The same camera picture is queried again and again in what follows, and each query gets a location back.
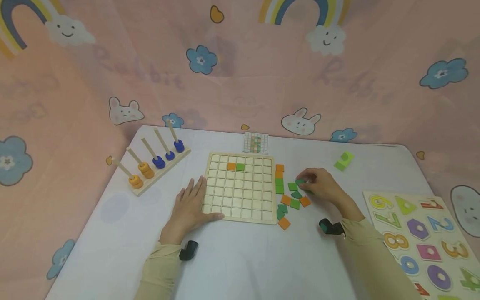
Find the beige sleeve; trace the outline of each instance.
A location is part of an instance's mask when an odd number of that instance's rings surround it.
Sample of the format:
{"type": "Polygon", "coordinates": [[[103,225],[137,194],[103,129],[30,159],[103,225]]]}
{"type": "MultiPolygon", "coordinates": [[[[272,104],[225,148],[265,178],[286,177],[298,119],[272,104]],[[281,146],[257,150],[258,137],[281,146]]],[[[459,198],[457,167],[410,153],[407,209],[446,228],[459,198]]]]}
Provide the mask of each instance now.
{"type": "Polygon", "coordinates": [[[421,300],[413,283],[367,220],[343,219],[347,247],[372,300],[421,300]]]}
{"type": "Polygon", "coordinates": [[[156,242],[147,258],[135,300],[169,300],[180,269],[179,245],[156,242]]]}

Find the pattern card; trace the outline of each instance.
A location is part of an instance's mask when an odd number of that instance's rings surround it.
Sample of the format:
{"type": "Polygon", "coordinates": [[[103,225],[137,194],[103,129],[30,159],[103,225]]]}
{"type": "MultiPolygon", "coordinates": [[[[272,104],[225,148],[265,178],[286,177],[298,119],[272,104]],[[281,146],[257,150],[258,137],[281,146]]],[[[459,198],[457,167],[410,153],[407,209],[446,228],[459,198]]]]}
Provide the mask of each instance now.
{"type": "Polygon", "coordinates": [[[275,161],[271,156],[211,152],[202,212],[224,220],[276,224],[275,161]]]}
{"type": "Polygon", "coordinates": [[[248,153],[268,153],[268,134],[245,132],[243,151],[248,153]]]}
{"type": "Polygon", "coordinates": [[[480,299],[480,264],[440,197],[363,192],[375,228],[427,299],[480,299]]]}

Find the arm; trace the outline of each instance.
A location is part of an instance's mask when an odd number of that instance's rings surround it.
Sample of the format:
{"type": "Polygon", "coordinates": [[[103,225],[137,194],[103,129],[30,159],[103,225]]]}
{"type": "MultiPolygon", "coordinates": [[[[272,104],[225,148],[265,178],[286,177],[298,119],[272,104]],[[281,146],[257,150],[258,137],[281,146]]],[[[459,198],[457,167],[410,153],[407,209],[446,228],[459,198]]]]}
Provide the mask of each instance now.
{"type": "Polygon", "coordinates": [[[300,188],[331,202],[343,216],[348,251],[372,300],[421,300],[420,294],[384,245],[384,238],[353,199],[325,169],[308,168],[297,176],[300,188]]]}
{"type": "Polygon", "coordinates": [[[159,241],[147,258],[135,300],[168,300],[180,269],[180,244],[191,230],[209,221],[223,219],[221,213],[203,214],[202,202],[206,179],[193,179],[177,195],[170,220],[162,229],[159,241]]]}

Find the smiling cloud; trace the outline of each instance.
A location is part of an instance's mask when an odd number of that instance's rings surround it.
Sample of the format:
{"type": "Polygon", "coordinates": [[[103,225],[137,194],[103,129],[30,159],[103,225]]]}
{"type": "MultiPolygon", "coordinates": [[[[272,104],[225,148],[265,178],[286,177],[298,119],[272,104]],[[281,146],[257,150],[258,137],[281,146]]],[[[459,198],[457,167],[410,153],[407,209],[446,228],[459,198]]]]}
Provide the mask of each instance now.
{"type": "Polygon", "coordinates": [[[347,35],[340,26],[325,27],[318,25],[307,34],[307,41],[313,52],[320,51],[323,56],[338,55],[343,52],[343,41],[347,35]]]}
{"type": "Polygon", "coordinates": [[[450,199],[463,230],[480,238],[480,193],[469,186],[459,185],[450,191],[450,199]]]}
{"type": "Polygon", "coordinates": [[[78,46],[83,43],[95,43],[95,37],[89,33],[82,22],[66,15],[58,15],[52,21],[45,23],[50,33],[50,40],[65,47],[70,44],[78,46]]]}

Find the orange square tile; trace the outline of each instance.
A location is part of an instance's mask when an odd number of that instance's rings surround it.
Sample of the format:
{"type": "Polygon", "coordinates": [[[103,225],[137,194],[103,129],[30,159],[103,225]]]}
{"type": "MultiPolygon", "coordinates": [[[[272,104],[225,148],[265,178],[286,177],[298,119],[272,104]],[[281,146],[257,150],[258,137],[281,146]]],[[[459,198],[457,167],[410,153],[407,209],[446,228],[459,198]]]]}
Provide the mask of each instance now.
{"type": "Polygon", "coordinates": [[[287,228],[290,226],[290,222],[287,220],[287,218],[283,217],[278,224],[283,230],[287,230],[287,228]]]}
{"type": "Polygon", "coordinates": [[[303,207],[307,207],[309,206],[310,204],[312,204],[310,202],[310,199],[307,198],[307,196],[303,196],[299,199],[300,203],[303,205],[303,207]]]}
{"type": "Polygon", "coordinates": [[[286,206],[290,206],[290,202],[292,202],[292,198],[288,197],[287,195],[282,196],[281,203],[285,204],[286,206]]]}

